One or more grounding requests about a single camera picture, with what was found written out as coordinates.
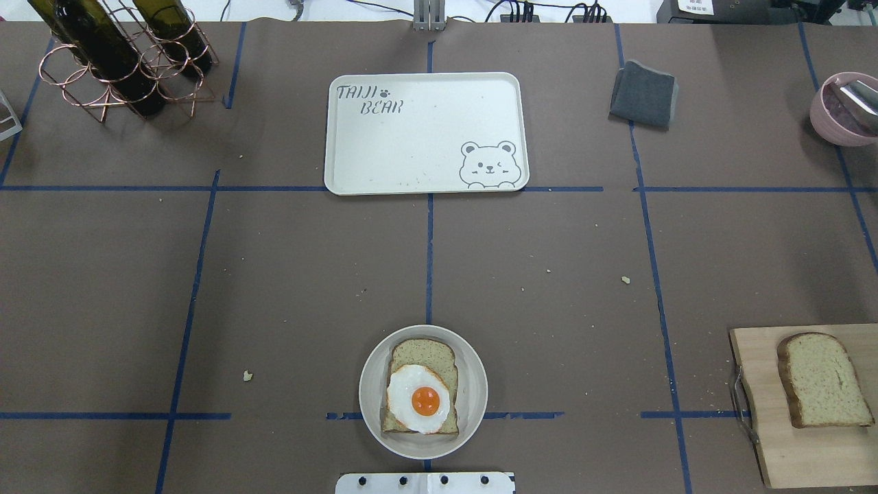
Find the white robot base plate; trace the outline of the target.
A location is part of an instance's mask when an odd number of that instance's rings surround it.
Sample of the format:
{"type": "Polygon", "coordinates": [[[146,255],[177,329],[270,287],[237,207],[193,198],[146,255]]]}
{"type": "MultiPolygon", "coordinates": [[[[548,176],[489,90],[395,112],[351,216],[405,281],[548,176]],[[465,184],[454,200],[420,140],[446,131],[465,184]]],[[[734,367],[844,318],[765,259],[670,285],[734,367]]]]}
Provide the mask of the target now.
{"type": "Polygon", "coordinates": [[[515,493],[514,474],[487,472],[352,473],[335,493],[515,493]]]}

